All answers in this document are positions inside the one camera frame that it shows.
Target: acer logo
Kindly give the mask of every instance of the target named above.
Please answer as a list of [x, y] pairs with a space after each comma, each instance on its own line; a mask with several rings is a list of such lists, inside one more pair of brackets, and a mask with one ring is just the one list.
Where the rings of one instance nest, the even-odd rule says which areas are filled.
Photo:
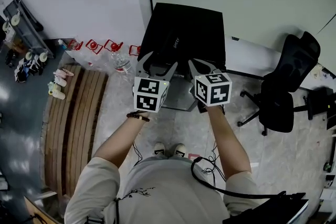
[[179, 43], [179, 38], [176, 39], [175, 43], [174, 43], [174, 48], [176, 49], [177, 48], [177, 44]]

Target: sneaker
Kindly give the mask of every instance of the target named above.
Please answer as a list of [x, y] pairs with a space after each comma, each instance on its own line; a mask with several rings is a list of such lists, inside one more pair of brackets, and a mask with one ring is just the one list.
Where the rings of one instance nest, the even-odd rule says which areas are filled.
[[186, 152], [187, 152], [187, 149], [186, 149], [185, 145], [178, 144], [175, 148], [174, 156], [184, 157]]
[[154, 155], [164, 155], [165, 154], [165, 146], [164, 144], [157, 142], [154, 146]]

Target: chair backrest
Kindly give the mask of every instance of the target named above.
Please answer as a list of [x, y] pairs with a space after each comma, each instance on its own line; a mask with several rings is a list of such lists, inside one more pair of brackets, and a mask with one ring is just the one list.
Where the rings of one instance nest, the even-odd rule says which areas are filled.
[[301, 39], [288, 35], [276, 69], [264, 77], [263, 84], [267, 88], [295, 92], [318, 63], [320, 50], [319, 43], [308, 32]]

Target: white cube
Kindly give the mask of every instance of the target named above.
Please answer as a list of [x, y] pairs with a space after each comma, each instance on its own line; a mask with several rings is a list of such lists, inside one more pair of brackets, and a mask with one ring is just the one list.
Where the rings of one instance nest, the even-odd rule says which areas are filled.
[[232, 81], [227, 73], [195, 76], [195, 96], [206, 106], [230, 103]]
[[169, 82], [165, 80], [134, 78], [134, 109], [158, 112], [167, 97]]

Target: person's right arm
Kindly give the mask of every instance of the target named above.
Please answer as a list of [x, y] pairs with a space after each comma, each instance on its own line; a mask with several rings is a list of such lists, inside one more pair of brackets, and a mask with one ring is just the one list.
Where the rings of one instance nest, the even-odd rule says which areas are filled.
[[226, 179], [240, 172], [250, 172], [250, 160], [238, 141], [222, 109], [219, 106], [207, 107], [212, 130], [217, 143], [220, 162]]

